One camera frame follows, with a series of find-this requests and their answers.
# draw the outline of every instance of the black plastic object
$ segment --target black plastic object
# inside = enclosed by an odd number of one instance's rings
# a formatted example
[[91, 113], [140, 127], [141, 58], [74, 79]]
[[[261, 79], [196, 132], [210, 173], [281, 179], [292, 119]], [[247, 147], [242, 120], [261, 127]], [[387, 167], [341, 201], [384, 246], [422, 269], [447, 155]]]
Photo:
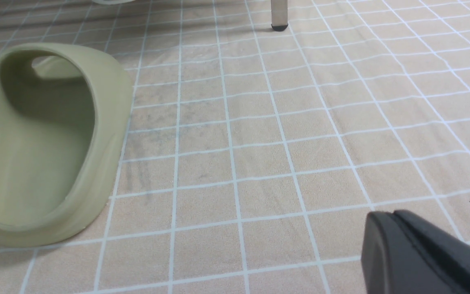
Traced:
[[286, 24], [284, 26], [271, 26], [271, 28], [274, 30], [274, 31], [285, 31], [287, 28], [288, 28], [288, 25], [289, 24]]
[[470, 246], [409, 212], [370, 212], [362, 246], [368, 294], [470, 294]]

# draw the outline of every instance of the grid pattern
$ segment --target grid pattern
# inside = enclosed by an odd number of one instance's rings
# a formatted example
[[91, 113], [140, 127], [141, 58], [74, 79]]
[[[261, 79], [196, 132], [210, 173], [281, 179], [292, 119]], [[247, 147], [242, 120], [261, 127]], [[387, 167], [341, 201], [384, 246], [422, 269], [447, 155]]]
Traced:
[[0, 247], [0, 293], [361, 293], [371, 210], [470, 244], [470, 0], [1, 0], [0, 52], [112, 54], [135, 81], [110, 201]]

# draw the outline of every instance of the chair leg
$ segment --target chair leg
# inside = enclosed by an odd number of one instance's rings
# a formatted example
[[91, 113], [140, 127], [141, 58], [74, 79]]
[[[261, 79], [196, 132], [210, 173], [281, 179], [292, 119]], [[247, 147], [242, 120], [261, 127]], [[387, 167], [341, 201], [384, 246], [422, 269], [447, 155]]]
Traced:
[[271, 0], [271, 27], [274, 31], [288, 27], [288, 0]]

